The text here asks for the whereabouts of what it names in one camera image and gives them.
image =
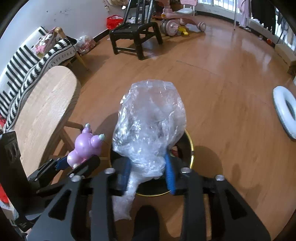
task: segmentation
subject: yellow toy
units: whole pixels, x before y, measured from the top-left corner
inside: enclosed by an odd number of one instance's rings
[[[189,35],[189,33],[187,32],[187,29],[183,26],[178,27],[177,35],[181,35],[181,34],[184,34],[185,36]]]

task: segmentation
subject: hanging clothes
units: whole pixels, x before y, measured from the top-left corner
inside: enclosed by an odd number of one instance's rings
[[[264,24],[264,28],[268,28],[275,34],[276,29],[276,12],[274,5],[269,0],[252,0],[252,16]]]
[[[239,0],[238,8],[242,13],[239,25],[245,28],[247,26],[247,19],[251,18],[251,0]]]
[[[279,12],[279,13],[278,13],[278,20],[277,20],[277,24],[278,24],[278,25],[281,24],[282,19],[283,19],[283,15]]]

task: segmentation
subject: wooden floor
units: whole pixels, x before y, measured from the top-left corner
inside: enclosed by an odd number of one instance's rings
[[[187,114],[187,130],[195,146],[194,170],[213,177],[223,174],[246,199],[273,238],[296,208],[296,143],[284,132],[272,102],[277,85],[292,86],[290,76],[272,59],[274,49],[257,36],[211,17],[199,16],[205,33],[155,38],[144,44],[147,59],[114,55],[107,37],[83,57],[85,71],[74,63],[82,85],[70,121],[89,122],[106,135],[108,156],[119,102],[131,84],[146,79],[171,81]],[[118,41],[128,47],[130,40]],[[77,132],[68,130],[74,140]],[[131,216],[143,204],[161,216],[161,240],[177,240],[182,197],[136,196]],[[133,221],[117,222],[119,241],[130,240]]]

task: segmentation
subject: white inflatable ring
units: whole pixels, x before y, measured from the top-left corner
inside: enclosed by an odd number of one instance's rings
[[[293,94],[283,86],[273,90],[274,106],[286,132],[296,139],[296,100]]]

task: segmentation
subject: red bag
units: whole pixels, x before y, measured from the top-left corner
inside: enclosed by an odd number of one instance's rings
[[[8,197],[6,196],[6,193],[3,190],[3,187],[0,184],[0,201],[4,202],[4,203],[9,203],[8,201]]]
[[[107,17],[107,28],[114,29],[118,25],[123,23],[123,18],[119,15],[112,15],[111,17]]]

